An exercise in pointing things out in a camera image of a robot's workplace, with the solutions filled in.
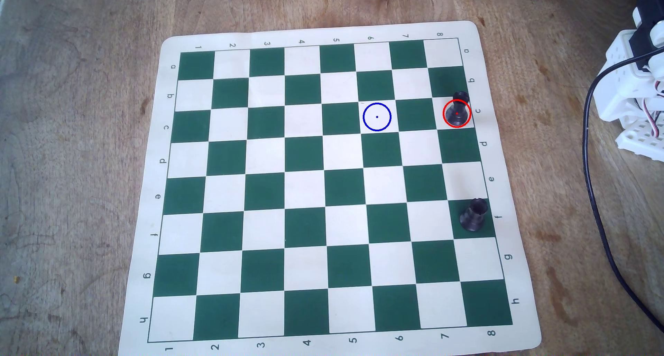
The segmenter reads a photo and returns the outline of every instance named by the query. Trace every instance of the black cable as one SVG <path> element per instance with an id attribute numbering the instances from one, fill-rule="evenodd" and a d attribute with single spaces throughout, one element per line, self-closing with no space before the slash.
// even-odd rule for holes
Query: black cable
<path id="1" fill-rule="evenodd" d="M 608 75 L 611 72 L 614 72 L 615 70 L 619 69 L 622 66 L 626 66 L 631 63 L 635 63 L 641 59 L 644 58 L 650 58 L 651 56 L 658 55 L 664 53 L 664 47 L 658 48 L 657 50 L 653 50 L 650 53 L 646 53 L 644 55 L 639 55 L 635 56 L 633 58 L 629 58 L 626 60 L 623 60 L 622 62 L 618 62 L 614 64 L 613 66 L 610 66 L 606 70 L 602 71 L 595 80 L 593 80 L 592 84 L 590 85 L 590 88 L 588 89 L 588 95 L 585 97 L 585 105 L 584 105 L 584 111 L 583 111 L 583 171 L 585 175 L 585 188 L 588 189 L 588 198 L 590 198 L 590 206 L 592 207 L 592 213 L 595 216 L 595 223 L 597 223 L 597 229 L 600 231 L 600 238 L 602 239 L 602 245 L 604 246 L 604 252 L 606 252 L 606 258 L 609 260 L 609 265 L 611 266 L 611 269 L 614 271 L 614 274 L 616 275 L 616 278 L 618 278 L 618 282 L 620 282 L 620 285 L 625 289 L 629 297 L 636 303 L 639 308 L 645 313 L 645 315 L 650 319 L 650 321 L 657 326 L 658 329 L 662 333 L 664 333 L 664 325 L 660 322 L 659 319 L 655 317 L 655 315 L 648 309 L 648 307 L 643 304 L 643 301 L 639 299 L 638 296 L 632 291 L 632 289 L 629 287 L 625 279 L 623 278 L 622 274 L 620 274 L 620 271 L 618 270 L 618 267 L 616 266 L 616 261 L 614 260 L 614 256 L 611 253 L 611 249 L 609 247 L 609 241 L 606 239 L 606 232 L 604 231 L 604 225 L 602 224 L 602 219 L 600 217 L 600 211 L 597 208 L 597 202 L 595 200 L 595 193 L 592 190 L 592 183 L 590 182 L 590 170 L 588 169 L 588 116 L 590 114 L 590 101 L 592 100 L 592 95 L 595 92 L 595 88 L 597 88 L 597 84 L 599 84 L 600 80 L 604 78 L 604 76 Z"/>

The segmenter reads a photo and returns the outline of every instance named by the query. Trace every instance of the red circle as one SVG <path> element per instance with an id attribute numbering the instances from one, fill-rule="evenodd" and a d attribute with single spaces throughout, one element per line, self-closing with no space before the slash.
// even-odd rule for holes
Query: red circle
<path id="1" fill-rule="evenodd" d="M 469 114 L 468 114 L 468 120 L 467 120 L 465 123 L 459 125 L 458 127 L 456 127 L 456 126 L 450 124 L 450 122 L 448 122 L 448 120 L 445 119 L 445 110 L 446 110 L 446 109 L 448 108 L 448 106 L 449 106 L 452 102 L 454 102 L 454 101 L 463 102 L 463 104 L 464 104 L 466 107 L 468 107 L 468 112 L 469 112 Z M 464 127 L 466 124 L 468 124 L 468 123 L 470 122 L 470 119 L 471 119 L 472 117 L 473 117 L 473 110 L 471 110 L 470 105 L 467 104 L 467 103 L 466 103 L 465 101 L 463 101 L 463 100 L 451 100 L 451 101 L 449 101 L 447 104 L 445 104 L 445 107 L 443 107 L 443 120 L 445 121 L 445 123 L 446 123 L 447 125 L 449 125 L 449 126 L 452 127 L 452 128 L 462 128 L 462 127 Z"/>

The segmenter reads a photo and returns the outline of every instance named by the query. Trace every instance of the blue circle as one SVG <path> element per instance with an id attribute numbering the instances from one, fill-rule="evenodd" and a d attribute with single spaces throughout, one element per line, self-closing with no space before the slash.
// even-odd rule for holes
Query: blue circle
<path id="1" fill-rule="evenodd" d="M 367 114 L 367 110 L 368 110 L 371 106 L 373 106 L 373 105 L 375 105 L 375 104 L 379 104 L 379 105 L 385 107 L 385 109 L 387 110 L 387 113 L 390 114 L 390 120 L 387 122 L 387 125 L 384 126 L 384 127 L 382 127 L 382 128 L 379 129 L 379 130 L 375 130 L 375 129 L 373 129 L 372 127 L 370 127 L 370 126 L 367 124 L 367 121 L 365 120 L 365 115 Z M 382 103 L 378 103 L 378 102 L 374 102 L 374 103 L 370 104 L 369 106 L 367 106 L 367 108 L 365 108 L 365 111 L 362 113 L 362 121 L 365 123 L 365 126 L 366 126 L 367 128 L 369 128 L 370 130 L 372 130 L 372 131 L 382 131 L 382 130 L 385 130 L 385 128 L 387 128 L 388 126 L 390 126 L 390 123 L 392 122 L 392 112 L 391 112 L 390 109 L 387 108 L 387 106 L 385 106 L 384 104 L 382 104 Z"/>

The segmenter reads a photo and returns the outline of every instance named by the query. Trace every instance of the wire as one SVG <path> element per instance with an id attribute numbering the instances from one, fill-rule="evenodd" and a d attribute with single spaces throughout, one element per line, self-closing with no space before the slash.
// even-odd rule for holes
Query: wire
<path id="1" fill-rule="evenodd" d="M 657 50 L 653 50 L 652 52 L 646 53 L 644 55 L 635 56 L 633 58 L 629 58 L 621 62 L 618 62 L 613 66 L 610 66 L 606 70 L 600 72 L 600 74 L 597 75 L 597 77 L 595 77 L 595 80 L 592 81 L 592 84 L 588 89 L 588 95 L 585 96 L 585 104 L 583 112 L 584 129 L 583 129 L 582 150 L 583 150 L 583 171 L 585 175 L 585 188 L 588 190 L 588 198 L 590 199 L 590 206 L 592 207 L 592 213 L 595 216 L 595 223 L 597 223 L 597 229 L 600 232 L 600 238 L 602 239 L 602 245 L 604 246 L 604 252 L 606 253 L 606 258 L 609 260 L 609 265 L 611 266 L 611 269 L 614 271 L 614 274 L 616 275 L 618 282 L 620 282 L 622 288 L 625 289 L 625 291 L 627 292 L 627 295 L 629 295 L 629 297 L 634 301 L 634 303 L 636 303 L 636 305 L 639 306 L 639 308 L 641 308 L 643 313 L 650 319 L 650 321 L 652 321 L 653 324 L 657 326 L 657 328 L 662 333 L 664 333 L 664 324 L 662 324 L 659 321 L 659 319 L 655 317 L 655 315 L 650 311 L 650 309 L 648 309 L 648 307 L 646 307 L 645 304 L 643 304 L 643 301 L 641 301 L 639 297 L 634 293 L 634 291 L 632 291 L 632 289 L 629 287 L 629 285 L 623 278 L 622 274 L 620 274 L 618 266 L 616 266 L 616 261 L 614 260 L 614 256 L 611 253 L 611 249 L 609 247 L 609 241 L 606 239 L 606 232 L 604 231 L 604 225 L 602 224 L 600 211 L 597 208 L 595 193 L 592 189 L 592 182 L 590 182 L 590 170 L 588 169 L 588 119 L 590 117 L 590 102 L 592 100 L 592 95 L 595 92 L 595 88 L 597 88 L 597 84 L 599 84 L 600 80 L 602 80 L 606 75 L 608 75 L 611 72 L 614 72 L 620 67 L 626 66 L 631 63 L 635 63 L 644 58 L 650 58 L 654 55 L 658 55 L 661 53 L 664 53 L 664 47 L 658 48 Z"/>
<path id="2" fill-rule="evenodd" d="M 643 112 L 645 113 L 645 117 L 648 119 L 650 126 L 652 126 L 650 134 L 652 134 L 654 138 L 658 138 L 660 136 L 660 129 L 657 127 L 657 119 L 653 119 L 650 111 L 648 111 L 648 106 L 645 105 L 645 98 L 643 98 Z"/>

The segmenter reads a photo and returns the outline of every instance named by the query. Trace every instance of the black chess piece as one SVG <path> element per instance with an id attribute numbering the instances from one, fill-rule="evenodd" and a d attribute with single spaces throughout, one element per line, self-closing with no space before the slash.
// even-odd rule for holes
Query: black chess piece
<path id="1" fill-rule="evenodd" d="M 470 102 L 470 97 L 466 92 L 456 92 L 454 93 L 452 99 L 462 100 L 465 102 L 463 103 L 460 101 L 454 101 L 452 106 L 448 107 L 448 110 L 445 111 L 445 119 L 447 119 L 450 124 L 458 127 L 468 121 L 468 106 L 465 104 Z"/>
<path id="2" fill-rule="evenodd" d="M 489 205 L 482 198 L 475 198 L 470 201 L 470 206 L 459 216 L 461 226 L 469 231 L 476 232 L 484 225 L 484 215 L 489 210 Z"/>

